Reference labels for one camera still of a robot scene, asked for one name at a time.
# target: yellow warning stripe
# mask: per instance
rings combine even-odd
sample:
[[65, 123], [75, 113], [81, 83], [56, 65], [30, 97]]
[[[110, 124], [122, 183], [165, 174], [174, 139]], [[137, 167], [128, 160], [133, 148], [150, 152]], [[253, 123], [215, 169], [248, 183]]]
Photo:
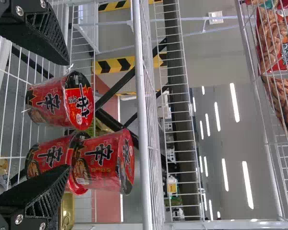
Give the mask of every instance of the yellow warning stripe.
[[[161, 3], [163, 0], [148, 0], [148, 4]], [[110, 3], [100, 4], [98, 7], [99, 12], [117, 11], [130, 8], [130, 0], [122, 0]]]
[[[161, 52], [154, 57], [154, 68], [166, 66], [167, 53]], [[129, 71], [134, 67], [135, 56], [117, 57], [105, 60], [98, 60], [95, 62], [95, 74], [101, 73], [118, 73]]]
[[127, 95], [136, 95], [136, 92], [119, 92], [115, 94], [116, 96], [127, 96]]

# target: metal screw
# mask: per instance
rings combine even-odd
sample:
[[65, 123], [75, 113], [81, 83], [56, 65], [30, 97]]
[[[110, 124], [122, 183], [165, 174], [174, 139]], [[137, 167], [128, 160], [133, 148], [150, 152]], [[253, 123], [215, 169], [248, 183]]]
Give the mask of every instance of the metal screw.
[[45, 228], [46, 228], [46, 224], [44, 222], [41, 223], [39, 226], [39, 230], [45, 230]]
[[22, 17], [24, 15], [24, 10], [20, 6], [16, 6], [16, 13]]
[[46, 2], [45, 2], [45, 0], [40, 0], [40, 6], [41, 6], [42, 8], [46, 8]]
[[19, 214], [17, 217], [16, 217], [16, 220], [15, 220], [15, 224], [16, 225], [19, 225], [24, 219], [24, 216], [22, 214]]

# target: white metal pole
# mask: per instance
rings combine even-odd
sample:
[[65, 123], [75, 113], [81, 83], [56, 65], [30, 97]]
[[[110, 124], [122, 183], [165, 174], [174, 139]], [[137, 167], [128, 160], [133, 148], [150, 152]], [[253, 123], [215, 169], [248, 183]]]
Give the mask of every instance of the white metal pole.
[[150, 194], [149, 157], [148, 157], [148, 133], [145, 103], [145, 84], [143, 69], [143, 43], [142, 43], [142, 20], [140, 12], [140, 0], [132, 0], [133, 4], [133, 29], [135, 38], [135, 60], [136, 60], [136, 90], [138, 100], [138, 122], [139, 122], [139, 152], [140, 171], [143, 204], [143, 229], [152, 229], [152, 205]]

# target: red noodle cup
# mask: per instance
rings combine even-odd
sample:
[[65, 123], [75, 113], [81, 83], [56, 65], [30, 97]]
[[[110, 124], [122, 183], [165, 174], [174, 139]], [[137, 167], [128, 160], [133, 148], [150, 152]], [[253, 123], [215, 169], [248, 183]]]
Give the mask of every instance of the red noodle cup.
[[134, 182], [134, 151], [130, 132], [123, 129], [78, 143], [72, 176], [79, 187], [129, 194]]
[[35, 123], [86, 130], [93, 120], [92, 88], [77, 71], [32, 85], [26, 92], [25, 102]]
[[[25, 160], [24, 168], [27, 178], [38, 176], [62, 164], [71, 165], [74, 147], [85, 138], [90, 138], [90, 136], [85, 132], [75, 132], [69, 136], [35, 144], [29, 150]], [[77, 186], [71, 174], [65, 190], [76, 195], [83, 195], [87, 191], [82, 186]]]

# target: fluorescent light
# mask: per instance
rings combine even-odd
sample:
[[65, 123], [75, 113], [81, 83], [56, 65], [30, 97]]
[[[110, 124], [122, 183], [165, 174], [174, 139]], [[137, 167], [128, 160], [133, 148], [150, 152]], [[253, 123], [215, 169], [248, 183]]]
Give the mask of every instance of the fluorescent light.
[[207, 125], [207, 135], [210, 136], [210, 126], [209, 126], [208, 114], [205, 114], [205, 117], [206, 117], [206, 125]]
[[202, 136], [202, 140], [204, 139], [204, 131], [203, 131], [203, 123], [202, 121], [200, 121], [200, 127], [201, 127], [201, 136]]
[[209, 211], [210, 211], [210, 219], [213, 220], [213, 212], [212, 212], [211, 200], [209, 200]]
[[195, 98], [194, 97], [193, 97], [193, 109], [194, 109], [194, 112], [196, 112]]
[[227, 170], [226, 170], [226, 163], [225, 163], [225, 159], [222, 159], [222, 168], [223, 168], [223, 176], [224, 176], [224, 185], [225, 185], [225, 190], [229, 191], [228, 188], [228, 178], [227, 178]]
[[234, 85], [234, 83], [231, 83], [231, 84], [229, 84], [229, 86], [230, 86], [232, 105], [234, 107], [235, 120], [236, 120], [236, 122], [239, 122], [240, 116], [239, 116], [239, 109], [238, 109], [235, 85]]
[[206, 177], [208, 177], [208, 167], [207, 167], [207, 158], [206, 157], [204, 157], [204, 165], [205, 165]]
[[204, 196], [204, 207], [205, 207], [205, 211], [207, 211], [206, 193], [204, 193], [203, 196]]
[[254, 209], [249, 170], [248, 170], [248, 164], [246, 163], [246, 161], [242, 161], [242, 168], [243, 168], [245, 190], [246, 190], [246, 197], [248, 199], [248, 204], [251, 209]]
[[202, 163], [202, 156], [200, 156], [200, 167], [201, 167], [201, 173], [203, 173], [203, 163]]
[[215, 102], [215, 112], [216, 112], [216, 126], [217, 126], [217, 130], [221, 131], [219, 109], [217, 107], [217, 103], [216, 102]]

